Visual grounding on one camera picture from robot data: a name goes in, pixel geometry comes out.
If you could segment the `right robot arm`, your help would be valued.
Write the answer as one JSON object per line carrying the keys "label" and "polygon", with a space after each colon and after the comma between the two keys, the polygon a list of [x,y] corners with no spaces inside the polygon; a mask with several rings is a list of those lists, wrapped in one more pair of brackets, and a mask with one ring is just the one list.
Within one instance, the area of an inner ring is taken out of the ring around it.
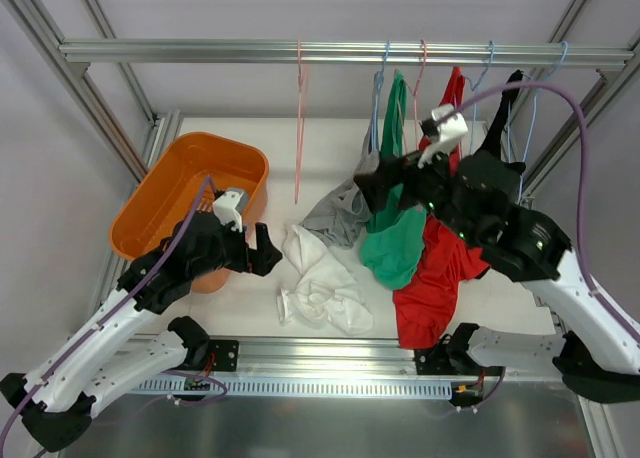
{"label": "right robot arm", "polygon": [[639,327],[580,269],[569,237],[547,215],[516,204],[518,172],[486,152],[463,158],[457,169],[436,154],[417,152],[383,160],[355,184],[375,212],[400,186],[399,206],[422,205],[490,268],[542,299],[566,333],[500,332],[459,325],[446,347],[448,366],[466,375],[483,367],[558,376],[577,395],[601,404],[639,399]]}

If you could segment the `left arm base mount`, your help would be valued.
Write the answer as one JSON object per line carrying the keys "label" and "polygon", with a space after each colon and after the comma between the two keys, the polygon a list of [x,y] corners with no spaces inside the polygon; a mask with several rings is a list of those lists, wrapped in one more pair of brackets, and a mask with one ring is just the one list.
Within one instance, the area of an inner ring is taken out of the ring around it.
{"label": "left arm base mount", "polygon": [[207,351],[209,370],[214,373],[235,372],[238,367],[239,342],[231,339],[212,339]]}

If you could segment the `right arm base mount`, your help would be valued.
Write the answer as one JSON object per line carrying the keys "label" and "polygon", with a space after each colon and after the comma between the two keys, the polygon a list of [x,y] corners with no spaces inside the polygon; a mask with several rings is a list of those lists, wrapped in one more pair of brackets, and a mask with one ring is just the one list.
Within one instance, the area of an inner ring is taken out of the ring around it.
{"label": "right arm base mount", "polygon": [[504,367],[479,365],[464,353],[449,351],[444,341],[429,349],[415,350],[414,362],[420,376],[470,377],[452,385],[449,403],[456,413],[477,413],[496,394],[506,376]]}

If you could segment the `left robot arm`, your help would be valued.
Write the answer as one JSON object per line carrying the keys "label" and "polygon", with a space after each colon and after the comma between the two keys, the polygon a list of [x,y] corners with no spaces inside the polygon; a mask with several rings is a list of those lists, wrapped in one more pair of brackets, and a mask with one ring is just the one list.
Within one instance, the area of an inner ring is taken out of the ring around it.
{"label": "left robot arm", "polygon": [[166,370],[200,369],[209,358],[207,332],[188,316],[173,319],[152,342],[121,358],[115,353],[144,325],[188,295],[199,277],[220,269],[264,277],[282,260],[264,223],[256,245],[212,212],[196,211],[171,235],[135,259],[101,307],[65,345],[26,374],[9,373],[1,393],[46,452],[84,434],[113,401]]}

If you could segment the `grey tank top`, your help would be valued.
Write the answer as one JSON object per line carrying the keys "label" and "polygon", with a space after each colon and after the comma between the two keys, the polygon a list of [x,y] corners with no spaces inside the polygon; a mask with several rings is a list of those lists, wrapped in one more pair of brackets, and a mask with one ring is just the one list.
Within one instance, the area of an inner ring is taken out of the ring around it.
{"label": "grey tank top", "polygon": [[362,142],[359,162],[351,176],[322,197],[299,225],[326,246],[352,248],[372,217],[354,176],[374,171],[378,163],[377,133],[370,124]]}

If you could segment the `white tank top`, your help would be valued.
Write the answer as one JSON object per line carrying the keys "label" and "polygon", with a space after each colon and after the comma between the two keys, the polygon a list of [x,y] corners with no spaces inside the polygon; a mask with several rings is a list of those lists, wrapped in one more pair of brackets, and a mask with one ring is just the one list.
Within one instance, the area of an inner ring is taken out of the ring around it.
{"label": "white tank top", "polygon": [[305,228],[289,224],[285,231],[282,253],[300,280],[291,289],[282,288],[277,295],[280,323],[331,326],[347,336],[371,331],[374,316],[353,274]]}

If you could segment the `blue hanger of grey top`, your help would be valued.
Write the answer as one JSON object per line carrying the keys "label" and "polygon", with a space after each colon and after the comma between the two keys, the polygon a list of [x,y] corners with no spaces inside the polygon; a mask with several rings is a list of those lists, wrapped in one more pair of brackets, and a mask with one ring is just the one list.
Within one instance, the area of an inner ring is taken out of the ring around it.
{"label": "blue hanger of grey top", "polygon": [[382,56],[380,68],[374,74],[371,117],[369,122],[368,151],[370,153],[373,153],[379,150],[378,120],[379,120],[380,96],[381,96],[382,86],[384,84],[384,74],[385,74],[386,63],[390,54],[390,48],[391,48],[391,42],[387,41],[385,45],[385,51]]}

